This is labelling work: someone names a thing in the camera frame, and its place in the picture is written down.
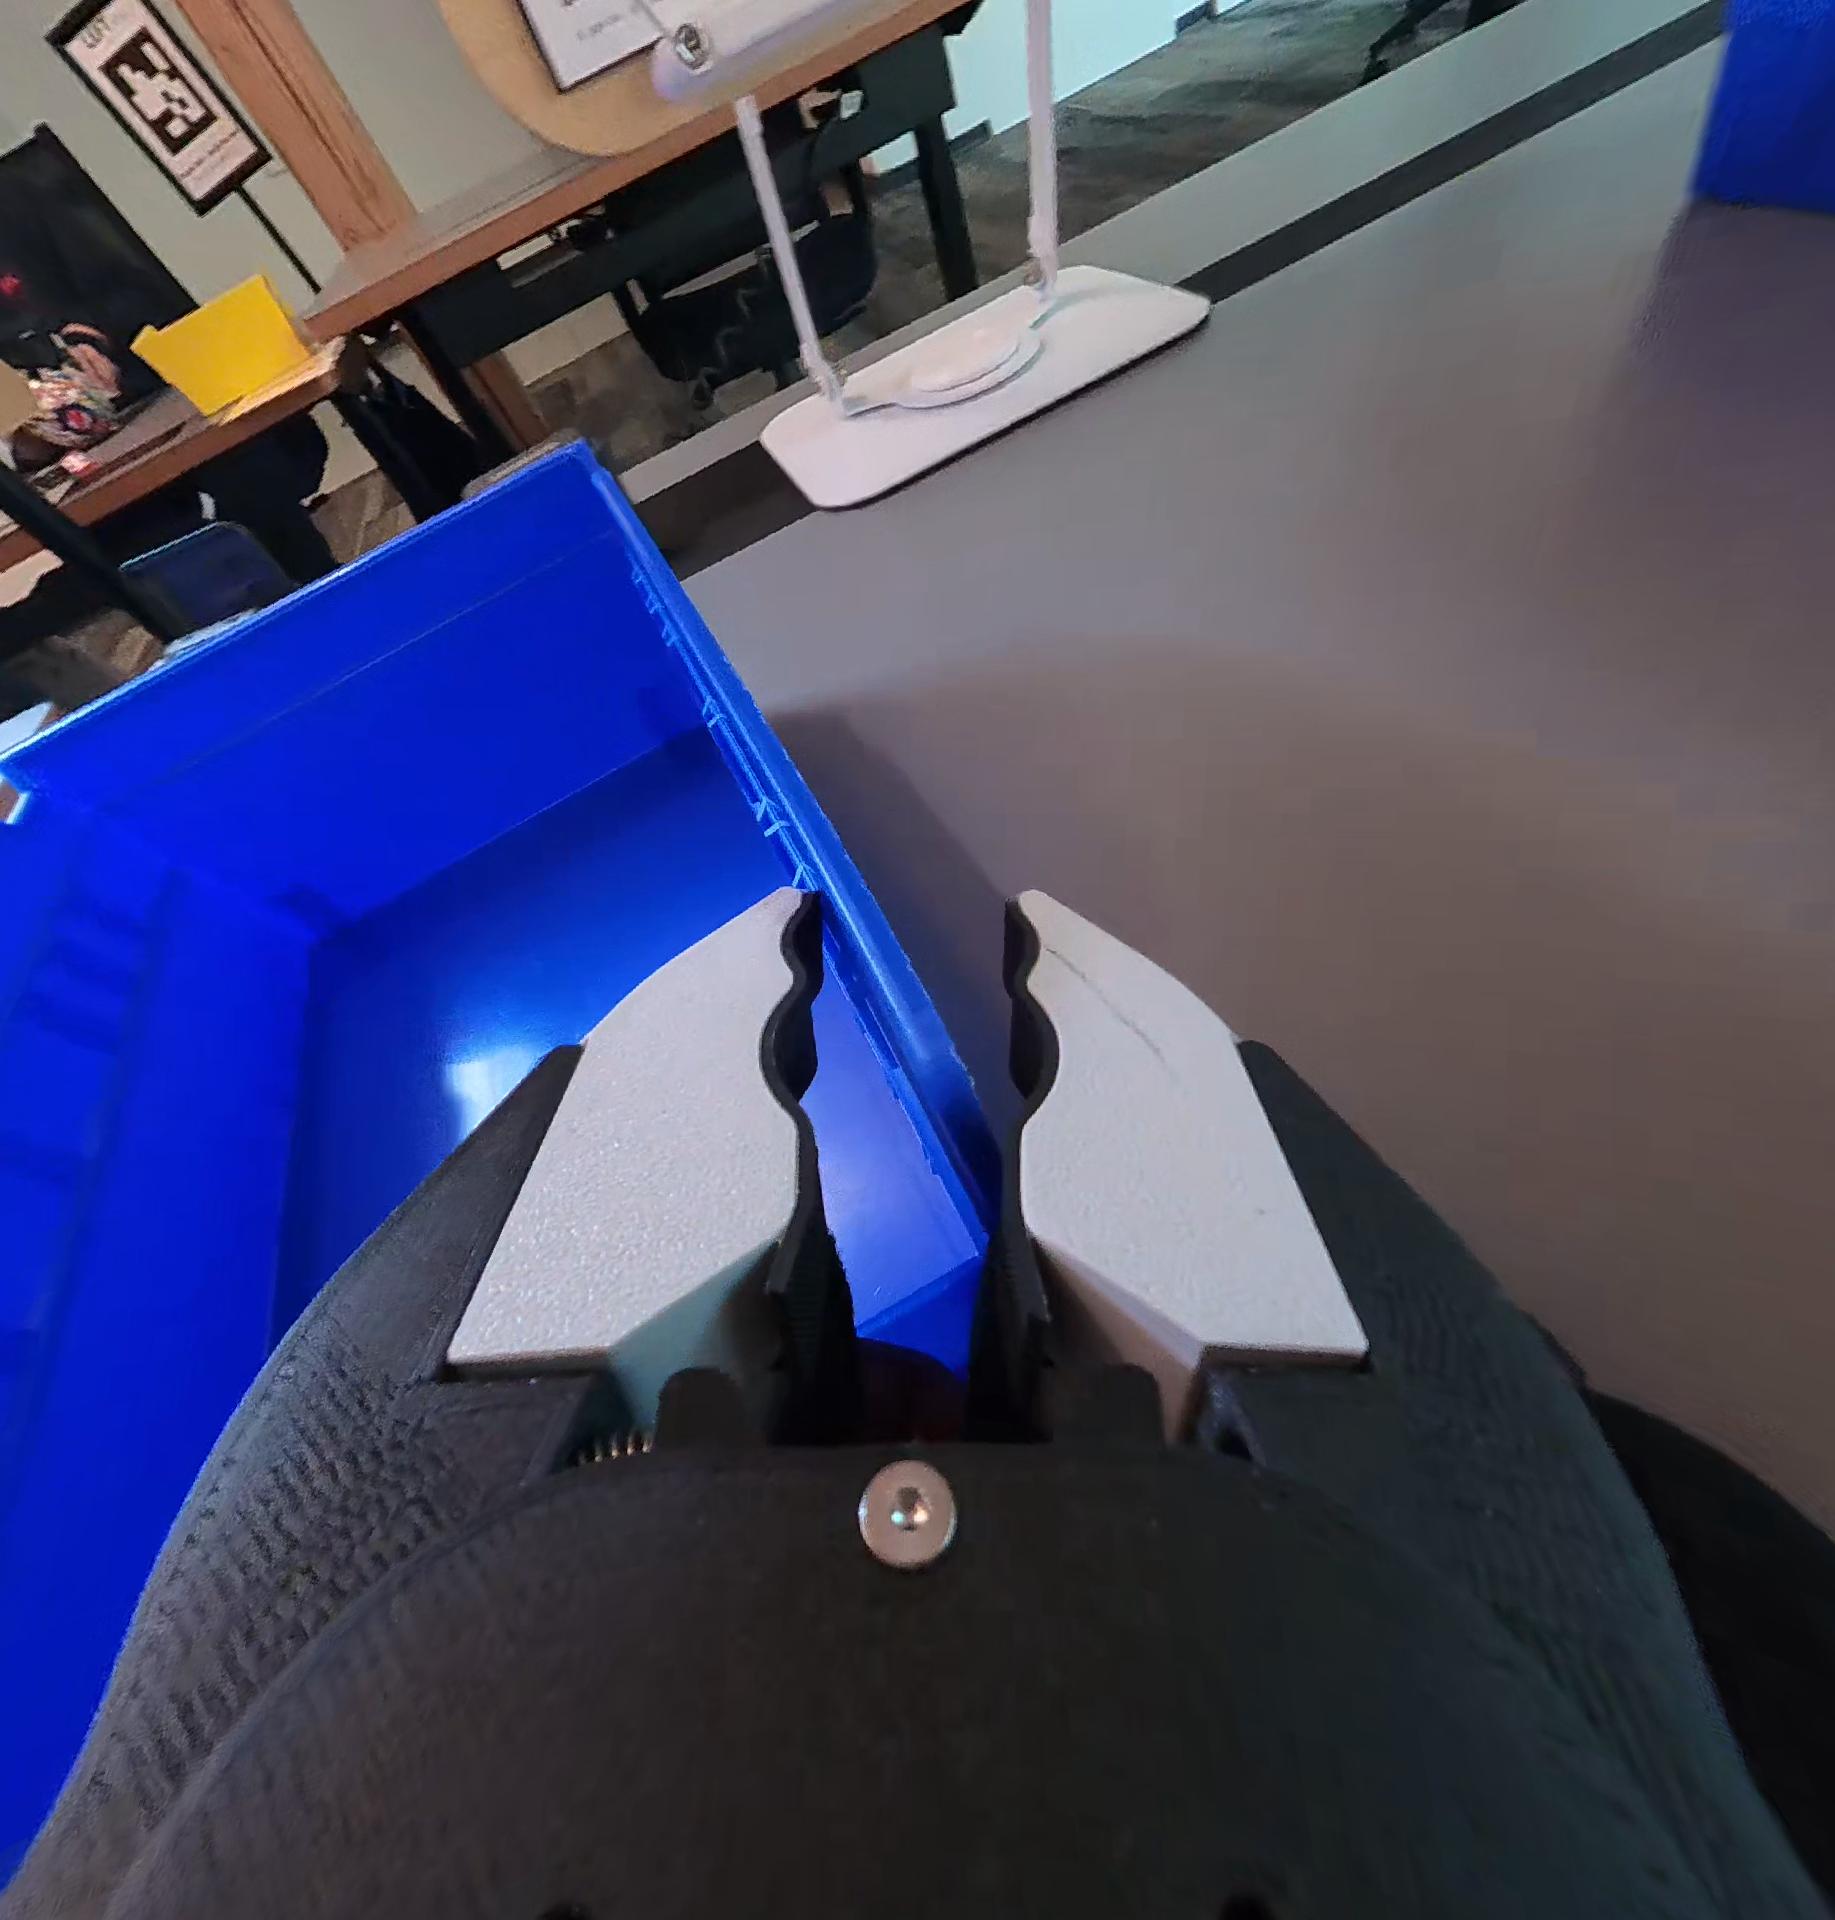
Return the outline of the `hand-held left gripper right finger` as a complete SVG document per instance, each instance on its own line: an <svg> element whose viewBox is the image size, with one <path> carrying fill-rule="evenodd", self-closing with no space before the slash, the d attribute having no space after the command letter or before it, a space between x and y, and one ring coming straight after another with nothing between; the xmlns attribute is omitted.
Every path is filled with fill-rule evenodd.
<svg viewBox="0 0 1835 1920"><path fill-rule="evenodd" d="M1222 1367L1354 1368L1370 1340L1232 1027L1048 892L1012 904L1032 1066L1016 1173L1054 1325L1154 1383L1182 1443Z"/></svg>

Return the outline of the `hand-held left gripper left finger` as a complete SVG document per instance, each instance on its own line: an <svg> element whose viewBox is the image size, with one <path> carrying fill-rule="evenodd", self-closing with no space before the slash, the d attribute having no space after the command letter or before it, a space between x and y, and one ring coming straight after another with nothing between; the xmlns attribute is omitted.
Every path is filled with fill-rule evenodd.
<svg viewBox="0 0 1835 1920"><path fill-rule="evenodd" d="M813 1201L821 934L819 899L781 887L589 1033L451 1336L457 1377L765 1381L783 1360L769 1268Z"/></svg>

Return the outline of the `blue plastic bin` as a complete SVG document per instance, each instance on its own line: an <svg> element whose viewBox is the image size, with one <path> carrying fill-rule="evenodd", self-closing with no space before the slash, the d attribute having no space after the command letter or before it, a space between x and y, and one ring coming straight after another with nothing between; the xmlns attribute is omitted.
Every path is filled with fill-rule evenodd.
<svg viewBox="0 0 1835 1920"><path fill-rule="evenodd" d="M0 752L0 1891L279 1340L521 1081L827 900L829 1218L962 1374L996 1149L860 865L621 487L547 456Z"/></svg>
<svg viewBox="0 0 1835 1920"><path fill-rule="evenodd" d="M1835 3L1732 3L1694 194L1835 218Z"/></svg>

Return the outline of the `person's left hand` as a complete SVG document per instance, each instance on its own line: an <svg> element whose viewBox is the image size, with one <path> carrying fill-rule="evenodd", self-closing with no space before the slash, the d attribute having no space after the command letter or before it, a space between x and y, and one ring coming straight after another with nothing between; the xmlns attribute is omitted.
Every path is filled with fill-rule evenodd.
<svg viewBox="0 0 1835 1920"><path fill-rule="evenodd" d="M926 1352L860 1340L857 1439L882 1448L924 1448L964 1439L968 1386Z"/></svg>

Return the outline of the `grey power adapter box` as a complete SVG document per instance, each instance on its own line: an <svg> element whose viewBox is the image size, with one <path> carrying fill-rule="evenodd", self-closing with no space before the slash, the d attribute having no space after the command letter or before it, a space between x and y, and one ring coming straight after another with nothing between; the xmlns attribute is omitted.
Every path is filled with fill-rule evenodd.
<svg viewBox="0 0 1835 1920"><path fill-rule="evenodd" d="M269 611L299 586L265 542L237 520L211 520L125 560L119 571L127 586L169 621L175 640Z"/></svg>

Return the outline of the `wooden instruction board stand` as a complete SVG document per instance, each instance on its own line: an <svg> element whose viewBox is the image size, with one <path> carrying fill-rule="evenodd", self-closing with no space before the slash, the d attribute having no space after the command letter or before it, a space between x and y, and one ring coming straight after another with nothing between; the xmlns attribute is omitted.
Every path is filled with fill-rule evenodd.
<svg viewBox="0 0 1835 1920"><path fill-rule="evenodd" d="M1056 31L1024 7L1026 276L858 372L829 354L811 265L835 227L825 155L843 110L787 135L785 108L858 72L910 34L904 4L445 4L451 32L499 103L567 152L627 164L643 184L683 135L737 133L747 187L735 228L789 313L787 363L815 394L779 412L765 453L817 511L855 511L1128 372L1200 333L1210 300L1064 259Z"/></svg>

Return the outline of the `long wooden table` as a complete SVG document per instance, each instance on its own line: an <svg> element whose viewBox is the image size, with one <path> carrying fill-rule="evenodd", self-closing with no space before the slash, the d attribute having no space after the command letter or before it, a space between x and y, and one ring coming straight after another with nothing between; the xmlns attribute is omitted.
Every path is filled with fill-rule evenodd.
<svg viewBox="0 0 1835 1920"><path fill-rule="evenodd" d="M359 339L339 339L321 348L305 371L209 419L183 394L167 393L139 409L115 439L95 447L85 473L67 473L63 481L33 475L25 483L47 506L59 509L73 523L99 527L343 396L355 389L367 360L369 350ZM0 577L29 565L43 550L41 538L0 509Z"/></svg>

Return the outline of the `black office chair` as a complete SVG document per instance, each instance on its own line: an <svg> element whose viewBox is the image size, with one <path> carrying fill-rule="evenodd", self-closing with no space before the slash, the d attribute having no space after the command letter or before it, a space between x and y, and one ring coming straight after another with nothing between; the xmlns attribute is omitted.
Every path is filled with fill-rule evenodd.
<svg viewBox="0 0 1835 1920"><path fill-rule="evenodd" d="M821 337L855 324L880 262L862 169L827 166L831 138L862 97L815 95L765 112L765 138ZM605 202L609 239L633 255L617 303L667 379L703 403L801 365L799 333L739 138L727 136Z"/></svg>

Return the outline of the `yellow plastic bin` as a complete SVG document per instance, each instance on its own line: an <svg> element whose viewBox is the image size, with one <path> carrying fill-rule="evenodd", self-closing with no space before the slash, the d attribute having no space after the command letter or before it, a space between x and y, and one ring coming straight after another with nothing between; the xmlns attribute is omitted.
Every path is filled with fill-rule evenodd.
<svg viewBox="0 0 1835 1920"><path fill-rule="evenodd" d="M143 329L131 350L209 419L301 377L315 360L299 318L263 274L171 324Z"/></svg>

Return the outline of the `wood edged table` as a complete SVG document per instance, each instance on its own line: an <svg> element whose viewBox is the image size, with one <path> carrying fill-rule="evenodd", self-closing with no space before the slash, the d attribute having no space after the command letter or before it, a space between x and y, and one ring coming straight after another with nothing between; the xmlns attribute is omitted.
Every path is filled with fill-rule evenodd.
<svg viewBox="0 0 1835 1920"><path fill-rule="evenodd" d="M761 86L767 107L815 92L864 99L851 118L831 114L787 136L775 161L785 192L855 174L866 156L914 138L950 300L978 289L978 265L946 135L956 108L946 40L976 14L978 3L894 4L884 20L847 31L833 48L801 56L785 80ZM321 340L403 329L481 455L499 462L541 444L547 424L523 398L491 398L495 359L759 218L733 108L695 110L667 118L629 155L555 147L357 247L307 313L307 329Z"/></svg>

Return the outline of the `black and white marker sign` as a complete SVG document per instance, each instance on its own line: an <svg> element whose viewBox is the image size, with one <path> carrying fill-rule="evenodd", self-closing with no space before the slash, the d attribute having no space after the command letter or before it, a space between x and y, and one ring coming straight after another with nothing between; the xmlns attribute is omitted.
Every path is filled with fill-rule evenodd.
<svg viewBox="0 0 1835 1920"><path fill-rule="evenodd" d="M159 4L75 3L45 40L197 218L241 205L307 290L323 290L253 190L271 149Z"/></svg>

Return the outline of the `wooden post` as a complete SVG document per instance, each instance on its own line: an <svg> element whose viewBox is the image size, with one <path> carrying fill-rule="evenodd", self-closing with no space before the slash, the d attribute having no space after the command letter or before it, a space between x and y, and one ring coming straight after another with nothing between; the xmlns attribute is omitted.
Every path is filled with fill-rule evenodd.
<svg viewBox="0 0 1835 1920"><path fill-rule="evenodd" d="M417 297L379 289L371 266L415 250L421 212L357 112L329 60L287 3L181 3L211 59L307 202L359 269L355 297L323 297L313 324L333 335L399 326L437 379L477 450L493 465L543 444L549 424L501 354L461 366L417 311Z"/></svg>

